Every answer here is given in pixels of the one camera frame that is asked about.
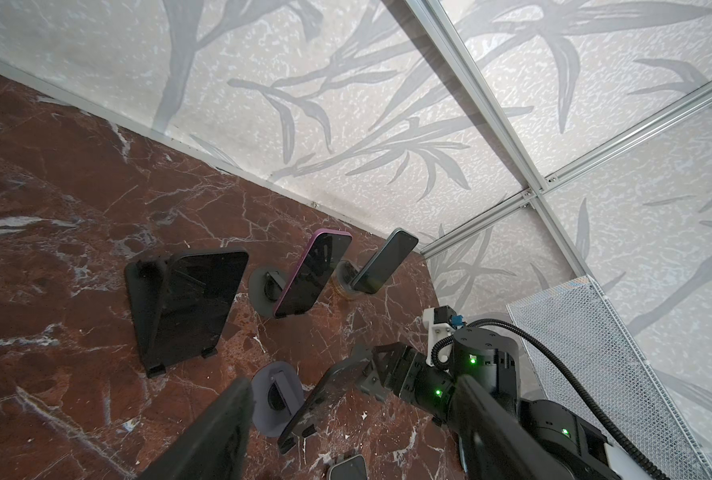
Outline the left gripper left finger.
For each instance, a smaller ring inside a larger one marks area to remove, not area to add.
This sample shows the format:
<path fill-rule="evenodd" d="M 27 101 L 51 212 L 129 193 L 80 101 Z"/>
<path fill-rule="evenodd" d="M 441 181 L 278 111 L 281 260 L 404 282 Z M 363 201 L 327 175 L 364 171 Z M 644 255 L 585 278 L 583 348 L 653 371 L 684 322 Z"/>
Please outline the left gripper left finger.
<path fill-rule="evenodd" d="M 241 478 L 254 405 L 250 381 L 236 379 L 139 477 Z"/>

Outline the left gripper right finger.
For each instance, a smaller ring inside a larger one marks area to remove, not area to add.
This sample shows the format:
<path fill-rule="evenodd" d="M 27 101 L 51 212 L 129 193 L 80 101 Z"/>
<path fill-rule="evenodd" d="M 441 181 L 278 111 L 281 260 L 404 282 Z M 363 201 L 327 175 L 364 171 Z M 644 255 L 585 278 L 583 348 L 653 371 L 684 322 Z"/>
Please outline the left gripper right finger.
<path fill-rule="evenodd" d="M 573 477 L 471 376 L 456 382 L 451 430 L 458 435 L 468 479 Z"/>

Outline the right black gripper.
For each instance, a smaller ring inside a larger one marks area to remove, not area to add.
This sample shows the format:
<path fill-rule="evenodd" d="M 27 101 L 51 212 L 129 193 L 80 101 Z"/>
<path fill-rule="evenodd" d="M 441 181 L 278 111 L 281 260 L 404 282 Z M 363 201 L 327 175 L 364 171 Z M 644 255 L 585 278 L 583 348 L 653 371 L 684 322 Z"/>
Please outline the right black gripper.
<path fill-rule="evenodd" d="M 356 383 L 358 389 L 384 402 L 390 394 L 447 420 L 451 408 L 452 376 L 426 363 L 425 356 L 404 343 L 371 347 L 369 365 Z"/>

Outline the white-edged phone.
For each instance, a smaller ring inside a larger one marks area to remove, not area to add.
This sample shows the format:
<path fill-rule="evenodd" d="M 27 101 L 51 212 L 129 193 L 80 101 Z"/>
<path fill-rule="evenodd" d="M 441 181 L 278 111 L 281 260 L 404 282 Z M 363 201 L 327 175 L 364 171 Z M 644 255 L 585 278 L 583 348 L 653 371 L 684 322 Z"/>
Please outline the white-edged phone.
<path fill-rule="evenodd" d="M 327 471 L 327 480 L 368 480 L 365 458 L 359 454 L 340 461 Z"/>

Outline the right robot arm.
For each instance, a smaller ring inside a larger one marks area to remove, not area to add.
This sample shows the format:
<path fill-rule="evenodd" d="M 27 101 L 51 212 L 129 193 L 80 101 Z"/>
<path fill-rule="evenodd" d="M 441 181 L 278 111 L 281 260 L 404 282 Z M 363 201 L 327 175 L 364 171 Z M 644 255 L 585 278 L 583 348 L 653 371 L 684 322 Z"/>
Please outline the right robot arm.
<path fill-rule="evenodd" d="M 561 404 L 519 393 L 518 350 L 505 329 L 537 348 L 564 376 L 601 423 L 596 428 Z M 658 468 L 614 424 L 570 369 L 519 327 L 474 320 L 431 350 L 433 358 L 396 342 L 367 349 L 380 389 L 433 417 L 457 435 L 470 479 L 618 479 L 610 464 L 615 440 L 650 479 Z"/>

